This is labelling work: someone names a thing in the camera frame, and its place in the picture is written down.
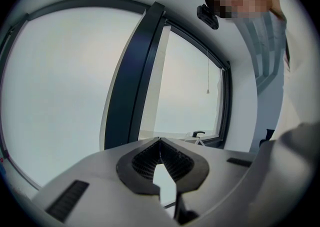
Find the white shirt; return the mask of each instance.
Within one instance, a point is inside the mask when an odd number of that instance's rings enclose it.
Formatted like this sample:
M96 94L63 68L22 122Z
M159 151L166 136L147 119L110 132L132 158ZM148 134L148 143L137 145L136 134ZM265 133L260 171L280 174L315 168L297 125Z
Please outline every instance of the white shirt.
M290 60L285 54L283 100L271 140L301 123L320 121L319 37L299 0L280 0L280 6L287 21Z

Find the dark window frame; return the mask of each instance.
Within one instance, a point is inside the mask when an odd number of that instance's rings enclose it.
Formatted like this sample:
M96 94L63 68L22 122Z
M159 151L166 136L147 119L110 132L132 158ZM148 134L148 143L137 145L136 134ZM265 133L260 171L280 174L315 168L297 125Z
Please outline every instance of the dark window frame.
M114 8L114 9L120 9L125 11L130 11L138 14L143 14L146 12L145 16L143 18L146 18L149 10L151 11L151 6L137 2L134 0L63 0L60 2L56 2L53 4L50 4L48 6L45 6L39 10L36 10L35 12L31 14L26 14L23 17L23 24L27 21L32 21L36 18L39 18L41 16L67 10L67 9L74 9L74 8L82 8L82 7L105 7L105 8ZM141 61L140 64L142 64L142 71L140 72L140 79L138 81L135 94L135 101L134 101L134 107L131 109L131 121L129 128L127 126L126 133L127 136L124 136L125 139L120 141L119 138L119 130L113 131L112 128L108 128L109 132L112 134L108 137L105 136L105 149L113 148L116 146L120 146L125 143L130 143L138 140L138 135L140 131L140 124L143 114L143 109L145 105L145 100L147 96L148 86L149 86L149 80L151 76L152 67L154 64L155 54L158 49L160 36L163 30L163 27L166 25L171 26L171 30L190 42L192 45L194 45L197 49L199 49L201 52L203 52L205 55L208 56L209 59L220 69L223 69L223 107L222 107L222 117L221 117L221 125L219 127L219 133L218 137L210 138L210 139L204 139L203 142L206 146L209 147L215 147L215 148L223 148L224 144L226 142L228 129L229 129L229 122L230 122L230 116L231 116L231 103L232 103L232 81L231 81L231 69L230 69L230 63L227 62L223 56L218 57L214 50L210 47L208 47L208 40L205 39L201 34L198 34L195 32L191 25L183 20L180 16L177 14L173 14L170 12L170 9L160 10L163 13L161 14L161 18L159 18L159 13L149 13L149 16L151 16L151 20L154 22L157 22L157 25L155 25L155 29L153 32L144 33L145 36L147 34L148 41L149 41L149 49L148 51L144 51L143 55L145 57L144 61ZM16 36L18 35L20 29L23 27L23 25L19 25L22 21L16 25L14 32L16 33ZM141 29L142 33L144 32L144 29L146 29L147 26L145 26L143 29ZM12 43L10 44L10 48L7 49L7 46L4 50L6 50L6 55L3 54L2 58L5 58L5 62L7 61L8 55L10 53L11 46L13 45L16 37L10 38L12 40ZM3 76L4 68L0 70L0 75ZM115 97L113 100L116 102L117 100L120 100L120 94L118 93L118 96ZM110 119L106 121L106 129L107 126L109 126Z

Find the window handle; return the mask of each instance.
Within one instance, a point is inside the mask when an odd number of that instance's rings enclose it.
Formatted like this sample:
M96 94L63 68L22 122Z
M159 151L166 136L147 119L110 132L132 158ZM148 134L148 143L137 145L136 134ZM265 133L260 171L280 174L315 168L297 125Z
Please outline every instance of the window handle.
M205 133L206 132L203 132L203 131L194 131L192 137L197 137L197 134L205 134Z

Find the window pane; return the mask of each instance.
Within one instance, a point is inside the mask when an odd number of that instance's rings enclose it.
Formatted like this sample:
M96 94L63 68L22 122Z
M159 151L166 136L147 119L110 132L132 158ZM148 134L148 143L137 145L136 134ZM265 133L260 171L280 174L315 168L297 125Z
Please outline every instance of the window pane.
M139 139L183 139L194 131L215 137L221 70L191 43L172 31L168 33L165 56L157 53L153 66Z
M40 186L100 150L110 83L140 18L82 7L21 30L3 80L2 129L10 157Z

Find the person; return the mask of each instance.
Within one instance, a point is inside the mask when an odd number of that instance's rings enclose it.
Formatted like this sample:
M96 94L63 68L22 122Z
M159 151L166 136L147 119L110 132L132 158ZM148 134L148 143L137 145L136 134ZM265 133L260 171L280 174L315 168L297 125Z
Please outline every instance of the person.
M272 12L286 22L284 85L280 116L270 140L302 123L320 121L319 39L299 0L205 0L224 19L256 18Z

